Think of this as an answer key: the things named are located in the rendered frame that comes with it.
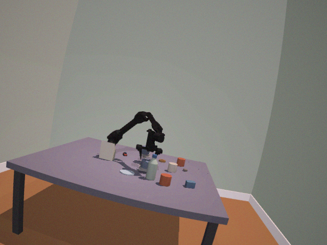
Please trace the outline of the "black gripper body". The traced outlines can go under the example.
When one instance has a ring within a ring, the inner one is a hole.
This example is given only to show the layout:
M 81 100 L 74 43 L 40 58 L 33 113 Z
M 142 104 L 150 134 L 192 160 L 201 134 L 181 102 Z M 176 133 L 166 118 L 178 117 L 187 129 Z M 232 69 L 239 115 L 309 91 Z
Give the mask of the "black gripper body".
M 147 147 L 148 142 L 150 142 L 150 144 L 155 143 L 154 140 L 147 139 L 146 147 Z M 142 149 L 143 149 L 143 150 L 147 150 L 146 147 L 143 147 L 142 145 L 137 144 L 137 145 L 136 145 L 136 150 L 139 150 L 139 151 L 141 151 Z M 155 152 L 158 153 L 158 154 L 162 154 L 162 149 L 157 148 L 157 150 L 156 150 Z

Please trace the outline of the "orange cylinder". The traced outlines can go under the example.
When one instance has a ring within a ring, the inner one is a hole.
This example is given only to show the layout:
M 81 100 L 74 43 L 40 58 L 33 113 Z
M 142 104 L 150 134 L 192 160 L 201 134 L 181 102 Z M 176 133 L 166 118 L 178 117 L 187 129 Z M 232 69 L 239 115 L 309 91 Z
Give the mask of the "orange cylinder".
M 184 167 L 184 162 L 185 162 L 184 158 L 178 157 L 178 159 L 177 159 L 178 166 Z
M 160 176 L 159 184 L 162 186 L 168 187 L 171 184 L 171 180 L 172 180 L 172 175 L 162 173 Z

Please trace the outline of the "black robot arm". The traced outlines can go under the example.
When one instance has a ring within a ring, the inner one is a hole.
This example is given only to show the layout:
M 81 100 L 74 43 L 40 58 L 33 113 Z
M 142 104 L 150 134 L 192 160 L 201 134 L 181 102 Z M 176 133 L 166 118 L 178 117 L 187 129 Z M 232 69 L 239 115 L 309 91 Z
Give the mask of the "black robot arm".
M 146 118 L 146 116 L 148 118 Z M 115 130 L 110 135 L 108 135 L 107 136 L 107 139 L 108 139 L 107 142 L 115 143 L 115 145 L 116 145 L 118 143 L 118 141 L 122 139 L 123 135 L 127 131 L 129 131 L 132 127 L 134 127 L 136 124 L 141 124 L 142 122 L 148 121 L 148 120 L 150 120 L 150 122 L 152 124 L 151 125 L 152 129 L 154 131 L 152 131 L 151 129 L 147 130 L 147 132 L 148 132 L 147 139 L 154 140 L 154 141 L 162 143 L 164 141 L 164 138 L 165 138 L 165 134 L 162 133 L 163 128 L 161 127 L 161 125 L 158 122 L 156 122 L 156 120 L 154 119 L 153 115 L 150 112 L 145 112 L 145 111 L 138 112 L 134 116 L 133 120 L 131 120 L 129 123 L 127 123 L 121 129 Z M 152 152 L 153 153 L 154 151 L 157 150 L 157 145 L 155 145 L 155 143 L 150 144 L 150 142 L 148 142 L 146 148 L 147 148 L 147 152 Z

